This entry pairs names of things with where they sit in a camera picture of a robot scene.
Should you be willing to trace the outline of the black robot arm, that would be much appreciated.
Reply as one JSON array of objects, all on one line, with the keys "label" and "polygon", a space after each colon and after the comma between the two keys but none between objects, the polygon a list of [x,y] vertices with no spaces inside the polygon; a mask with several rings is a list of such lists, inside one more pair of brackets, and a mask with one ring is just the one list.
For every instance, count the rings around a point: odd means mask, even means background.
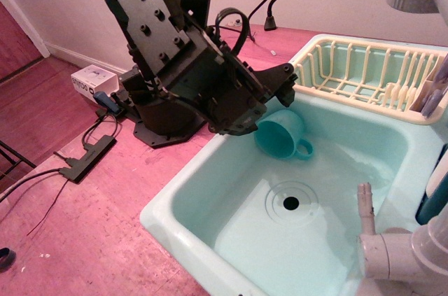
[{"label": "black robot arm", "polygon": [[236,43],[207,24],[209,0],[105,0],[134,61],[124,82],[144,126],[172,135],[194,121],[217,134],[244,135],[257,128],[266,104],[294,100],[291,64],[254,71],[238,55],[250,33],[241,16]]}]

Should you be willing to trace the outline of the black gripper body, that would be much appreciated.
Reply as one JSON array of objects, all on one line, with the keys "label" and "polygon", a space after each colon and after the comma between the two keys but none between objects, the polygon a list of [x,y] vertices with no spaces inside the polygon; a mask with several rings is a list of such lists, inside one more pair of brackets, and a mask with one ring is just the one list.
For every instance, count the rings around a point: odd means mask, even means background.
[{"label": "black gripper body", "polygon": [[159,81],[169,100],[208,124],[210,115],[255,113],[261,119],[267,111],[255,71],[229,51],[183,49],[160,61]]}]

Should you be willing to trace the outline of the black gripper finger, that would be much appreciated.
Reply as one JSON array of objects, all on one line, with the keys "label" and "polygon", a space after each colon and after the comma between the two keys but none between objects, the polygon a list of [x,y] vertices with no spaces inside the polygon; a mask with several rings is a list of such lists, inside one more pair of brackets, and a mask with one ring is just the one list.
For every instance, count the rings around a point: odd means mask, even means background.
[{"label": "black gripper finger", "polygon": [[266,103],[276,97],[283,106],[290,106],[295,98],[293,86],[298,76],[291,63],[274,66],[262,71],[255,71],[255,77],[263,86],[265,94],[262,102]]},{"label": "black gripper finger", "polygon": [[241,136],[257,130],[256,121],[260,115],[210,115],[209,131],[215,134]]}]

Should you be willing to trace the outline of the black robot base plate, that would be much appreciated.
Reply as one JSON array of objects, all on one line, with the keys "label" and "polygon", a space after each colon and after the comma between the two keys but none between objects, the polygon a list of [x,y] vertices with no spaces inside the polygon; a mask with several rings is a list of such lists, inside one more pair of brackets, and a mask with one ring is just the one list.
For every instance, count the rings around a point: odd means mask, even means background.
[{"label": "black robot base plate", "polygon": [[137,66],[119,76],[113,99],[135,123],[134,136],[151,148],[188,141],[206,121],[174,101],[156,97]]}]

